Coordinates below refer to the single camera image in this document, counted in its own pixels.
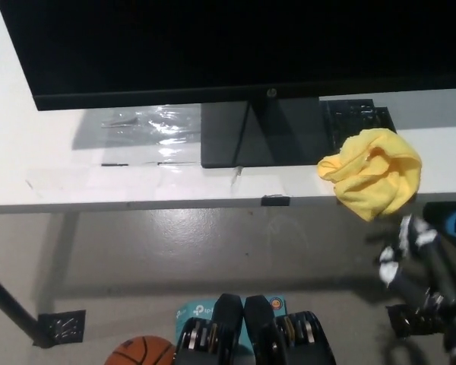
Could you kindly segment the robot right hand white black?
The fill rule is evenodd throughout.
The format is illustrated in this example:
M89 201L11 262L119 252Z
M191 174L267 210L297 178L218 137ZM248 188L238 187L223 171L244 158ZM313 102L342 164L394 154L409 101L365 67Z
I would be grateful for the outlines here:
M399 294L416 309L426 305L429 295L407 278L401 269L403 259L415 259L426 267L428 275L439 284L448 277L448 265L442 251L438 231L413 214L402 218L397 235L378 257L378 275L383 284Z

